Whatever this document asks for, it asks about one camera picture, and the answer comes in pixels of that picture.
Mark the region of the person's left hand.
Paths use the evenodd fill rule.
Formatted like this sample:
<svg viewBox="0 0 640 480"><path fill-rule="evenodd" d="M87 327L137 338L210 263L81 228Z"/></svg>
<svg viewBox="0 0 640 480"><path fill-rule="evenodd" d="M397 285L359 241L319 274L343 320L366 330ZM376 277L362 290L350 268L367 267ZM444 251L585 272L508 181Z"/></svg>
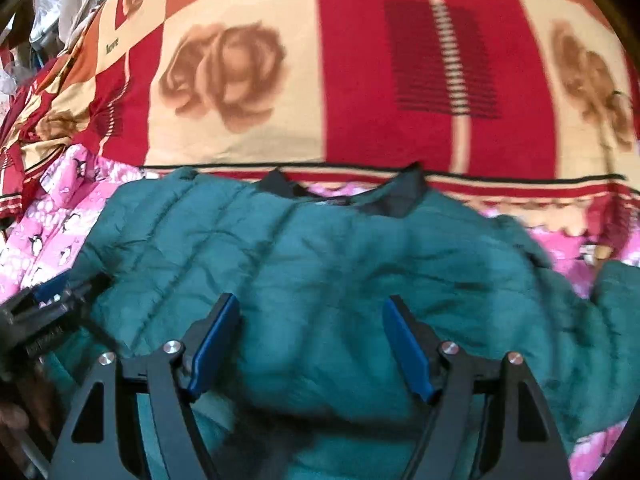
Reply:
<svg viewBox="0 0 640 480"><path fill-rule="evenodd" d="M28 426L28 416L21 408L6 402L0 403L1 445L17 465L24 462L25 454L15 433L26 430Z"/></svg>

